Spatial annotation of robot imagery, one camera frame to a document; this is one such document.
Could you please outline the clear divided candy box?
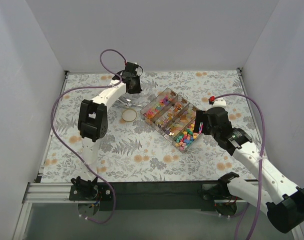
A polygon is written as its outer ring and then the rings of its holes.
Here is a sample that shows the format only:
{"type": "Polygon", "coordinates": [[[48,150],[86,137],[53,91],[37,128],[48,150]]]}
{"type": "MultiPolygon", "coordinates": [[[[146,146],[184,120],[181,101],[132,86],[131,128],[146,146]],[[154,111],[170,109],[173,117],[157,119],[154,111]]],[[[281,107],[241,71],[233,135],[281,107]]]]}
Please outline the clear divided candy box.
{"type": "Polygon", "coordinates": [[[141,109],[140,115],[175,148],[185,153],[202,130],[200,125],[198,132],[193,131],[197,110],[186,98],[166,88],[141,109]]]}

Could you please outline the silver metal scoop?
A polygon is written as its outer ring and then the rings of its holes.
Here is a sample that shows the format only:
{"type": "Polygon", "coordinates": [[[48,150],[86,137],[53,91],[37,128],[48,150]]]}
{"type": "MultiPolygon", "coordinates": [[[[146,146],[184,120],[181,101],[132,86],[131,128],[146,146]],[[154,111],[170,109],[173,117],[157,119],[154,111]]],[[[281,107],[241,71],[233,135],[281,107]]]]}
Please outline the silver metal scoop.
{"type": "Polygon", "coordinates": [[[133,103],[130,99],[125,98],[123,96],[119,97],[117,100],[120,104],[123,104],[125,107],[139,107],[142,108],[143,106],[141,104],[133,103]]]}

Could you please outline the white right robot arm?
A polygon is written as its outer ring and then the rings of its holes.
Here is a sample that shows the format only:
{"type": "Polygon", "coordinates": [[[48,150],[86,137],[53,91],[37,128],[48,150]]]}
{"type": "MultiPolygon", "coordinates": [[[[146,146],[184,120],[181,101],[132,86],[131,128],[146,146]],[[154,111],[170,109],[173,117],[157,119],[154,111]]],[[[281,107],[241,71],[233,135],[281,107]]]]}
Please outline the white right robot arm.
{"type": "Polygon", "coordinates": [[[244,130],[232,127],[224,108],[197,110],[194,129],[212,136],[258,180],[254,186],[234,172],[227,173],[212,187],[222,198],[235,196],[253,206],[259,205],[271,224],[284,234],[304,222],[304,187],[299,187],[267,158],[261,157],[251,137],[244,130]]]}

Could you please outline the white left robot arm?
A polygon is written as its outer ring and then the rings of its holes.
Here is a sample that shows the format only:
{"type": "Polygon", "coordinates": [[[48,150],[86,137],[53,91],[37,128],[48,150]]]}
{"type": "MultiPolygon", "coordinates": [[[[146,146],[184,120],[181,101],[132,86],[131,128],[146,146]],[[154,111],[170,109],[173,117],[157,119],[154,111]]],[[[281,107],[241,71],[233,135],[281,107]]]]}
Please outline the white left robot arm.
{"type": "Polygon", "coordinates": [[[72,180],[74,185],[83,185],[81,194],[87,200],[93,200],[98,194],[96,185],[88,182],[96,182],[97,177],[88,170],[93,168],[98,157],[98,150],[102,138],[108,130],[108,110],[114,103],[120,103],[124,107],[133,106],[131,100],[125,94],[139,94],[142,89],[138,70],[142,67],[136,62],[126,62],[125,69],[120,71],[122,82],[117,76],[113,77],[108,88],[90,100],[83,100],[80,105],[78,130],[82,138],[82,159],[80,176],[72,180]]]}

